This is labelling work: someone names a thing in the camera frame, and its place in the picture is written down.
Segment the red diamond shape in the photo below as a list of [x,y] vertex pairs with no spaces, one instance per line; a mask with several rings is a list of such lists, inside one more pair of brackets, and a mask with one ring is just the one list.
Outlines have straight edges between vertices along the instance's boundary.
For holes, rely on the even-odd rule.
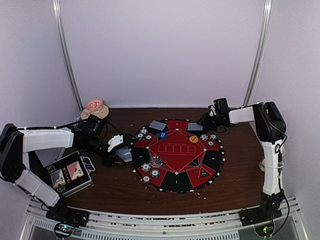
[[192,143],[183,132],[177,130],[167,138],[150,146],[150,150],[162,158],[175,172],[180,172],[185,166],[199,156],[204,148]]

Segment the wooden table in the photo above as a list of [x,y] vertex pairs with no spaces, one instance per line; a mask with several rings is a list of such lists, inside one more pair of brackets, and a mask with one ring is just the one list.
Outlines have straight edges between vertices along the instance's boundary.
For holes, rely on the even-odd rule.
[[[112,109],[108,121],[124,133],[135,134],[153,120],[189,119],[197,121],[206,108]],[[109,127],[106,139],[115,135]],[[72,207],[121,214],[175,215],[210,213],[260,204],[264,173],[259,169],[263,150],[248,123],[218,133],[225,149],[221,175],[199,191],[184,194],[160,192],[139,181],[126,167],[101,166],[101,158],[90,154],[96,172],[94,185],[68,198]]]

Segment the white wall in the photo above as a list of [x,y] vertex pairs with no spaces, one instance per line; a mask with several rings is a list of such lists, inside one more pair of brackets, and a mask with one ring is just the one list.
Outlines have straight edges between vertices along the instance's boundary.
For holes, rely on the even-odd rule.
[[320,1],[274,2],[253,102],[274,101],[286,124],[283,181],[297,196],[312,239],[320,225]]
[[[6,123],[51,126],[74,121],[51,0],[0,0],[0,131]],[[15,240],[29,198],[0,181],[0,239]]]
[[207,107],[243,104],[264,0],[63,0],[83,104]]

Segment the blue button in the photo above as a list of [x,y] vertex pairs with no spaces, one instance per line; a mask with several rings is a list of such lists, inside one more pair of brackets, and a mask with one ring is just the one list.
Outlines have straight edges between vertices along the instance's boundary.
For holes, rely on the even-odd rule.
[[168,134],[167,134],[166,132],[162,131],[162,132],[159,133],[158,136],[159,136],[159,138],[161,138],[161,139],[165,139],[166,137],[168,137]]

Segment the poker mat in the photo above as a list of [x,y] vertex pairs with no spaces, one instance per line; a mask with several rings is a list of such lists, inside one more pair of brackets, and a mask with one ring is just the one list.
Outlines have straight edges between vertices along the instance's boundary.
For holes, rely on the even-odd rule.
[[161,192],[186,193],[207,186],[225,163],[217,135],[187,119],[153,121],[135,138],[133,172]]

